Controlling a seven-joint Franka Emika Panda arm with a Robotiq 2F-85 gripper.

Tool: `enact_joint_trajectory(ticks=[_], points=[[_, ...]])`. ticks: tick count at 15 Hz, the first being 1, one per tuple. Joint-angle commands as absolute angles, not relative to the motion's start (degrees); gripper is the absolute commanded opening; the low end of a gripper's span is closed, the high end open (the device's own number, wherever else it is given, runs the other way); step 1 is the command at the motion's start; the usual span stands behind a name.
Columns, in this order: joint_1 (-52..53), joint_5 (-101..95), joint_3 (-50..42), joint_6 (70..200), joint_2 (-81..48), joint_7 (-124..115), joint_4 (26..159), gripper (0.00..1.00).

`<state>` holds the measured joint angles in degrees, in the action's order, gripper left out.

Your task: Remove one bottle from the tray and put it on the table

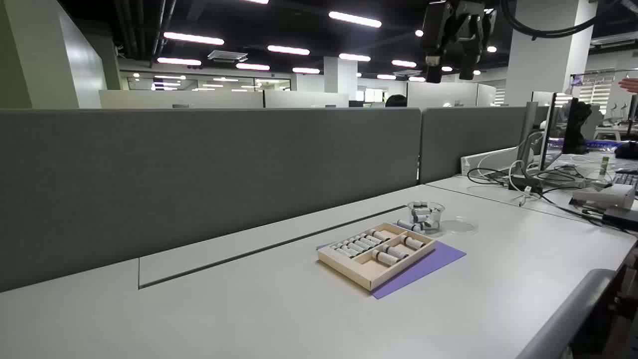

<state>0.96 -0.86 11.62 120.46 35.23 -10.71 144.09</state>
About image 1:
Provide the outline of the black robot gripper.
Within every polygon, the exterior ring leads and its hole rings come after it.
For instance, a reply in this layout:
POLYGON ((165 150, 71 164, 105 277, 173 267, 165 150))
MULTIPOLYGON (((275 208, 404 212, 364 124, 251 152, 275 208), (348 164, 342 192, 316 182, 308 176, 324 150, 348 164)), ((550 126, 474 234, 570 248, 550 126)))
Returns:
POLYGON ((496 24, 496 0, 426 0, 422 18, 422 76, 442 80, 450 66, 472 80, 496 24))

